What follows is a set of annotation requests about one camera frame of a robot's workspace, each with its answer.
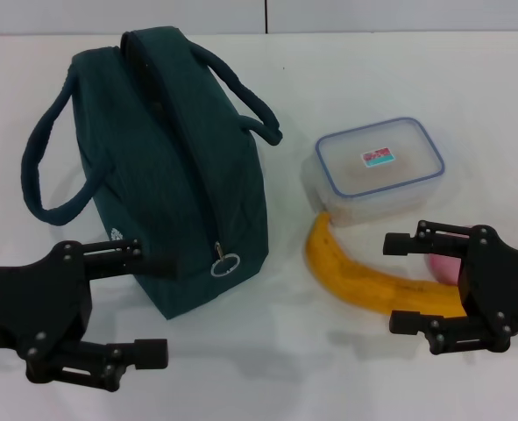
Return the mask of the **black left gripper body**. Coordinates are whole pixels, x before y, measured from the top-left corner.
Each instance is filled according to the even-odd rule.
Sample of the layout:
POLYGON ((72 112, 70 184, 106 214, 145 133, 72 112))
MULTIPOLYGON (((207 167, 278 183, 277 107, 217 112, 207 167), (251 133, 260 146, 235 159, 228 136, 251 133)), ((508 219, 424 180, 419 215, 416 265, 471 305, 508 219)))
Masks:
POLYGON ((0 348, 49 353, 82 339, 92 310, 83 254, 62 242, 33 264, 0 267, 0 348))

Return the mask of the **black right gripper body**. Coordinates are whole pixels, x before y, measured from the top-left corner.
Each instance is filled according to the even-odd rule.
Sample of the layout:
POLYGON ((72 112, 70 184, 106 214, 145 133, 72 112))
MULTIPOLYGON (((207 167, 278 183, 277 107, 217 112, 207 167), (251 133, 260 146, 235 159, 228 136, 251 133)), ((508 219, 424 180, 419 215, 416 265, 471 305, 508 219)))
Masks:
POLYGON ((518 249, 490 226, 462 227, 458 290, 467 319, 458 351, 505 352, 518 333, 518 249))

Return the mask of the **pink toy peach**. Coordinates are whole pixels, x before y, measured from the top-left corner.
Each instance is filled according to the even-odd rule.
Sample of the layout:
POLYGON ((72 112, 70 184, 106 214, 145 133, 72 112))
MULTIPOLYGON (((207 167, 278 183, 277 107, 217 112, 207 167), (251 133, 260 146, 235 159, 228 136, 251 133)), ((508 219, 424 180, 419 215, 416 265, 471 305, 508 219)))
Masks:
POLYGON ((459 258, 429 253, 425 255, 425 263, 437 282, 445 285, 458 285, 458 274, 461 265, 459 258))

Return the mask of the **clear food container blue rim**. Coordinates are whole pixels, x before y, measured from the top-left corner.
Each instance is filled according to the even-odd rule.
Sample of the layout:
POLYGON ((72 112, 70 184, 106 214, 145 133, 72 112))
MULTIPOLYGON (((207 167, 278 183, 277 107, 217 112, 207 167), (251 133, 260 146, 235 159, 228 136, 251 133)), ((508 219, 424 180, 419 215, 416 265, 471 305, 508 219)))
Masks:
POLYGON ((400 117, 322 136, 302 169, 315 208, 355 225, 424 204, 446 166, 422 123, 400 117))

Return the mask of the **yellow banana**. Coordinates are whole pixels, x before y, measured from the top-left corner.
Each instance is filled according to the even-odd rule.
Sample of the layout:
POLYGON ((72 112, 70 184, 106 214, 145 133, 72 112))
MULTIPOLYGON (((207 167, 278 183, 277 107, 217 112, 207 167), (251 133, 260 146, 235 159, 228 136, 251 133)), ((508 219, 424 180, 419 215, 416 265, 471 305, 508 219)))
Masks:
POLYGON ((350 259, 333 237, 326 211, 316 216, 305 258, 315 278, 346 303, 384 315, 394 310, 447 318, 465 314, 453 286, 389 275, 350 259))

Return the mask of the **dark teal lunch bag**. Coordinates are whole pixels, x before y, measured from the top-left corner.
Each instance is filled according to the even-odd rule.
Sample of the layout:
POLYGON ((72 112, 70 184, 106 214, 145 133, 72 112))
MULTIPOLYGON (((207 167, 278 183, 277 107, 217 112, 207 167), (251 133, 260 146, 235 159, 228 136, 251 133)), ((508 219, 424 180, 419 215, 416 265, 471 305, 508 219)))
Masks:
POLYGON ((255 276, 268 254, 256 138, 282 134, 271 109, 218 56, 172 26, 126 32, 118 46, 76 54, 21 164, 25 204, 62 226, 94 202, 112 239, 137 239, 172 275, 139 275, 165 318, 255 276), (56 118, 71 105, 86 181, 46 208, 39 163, 56 118))

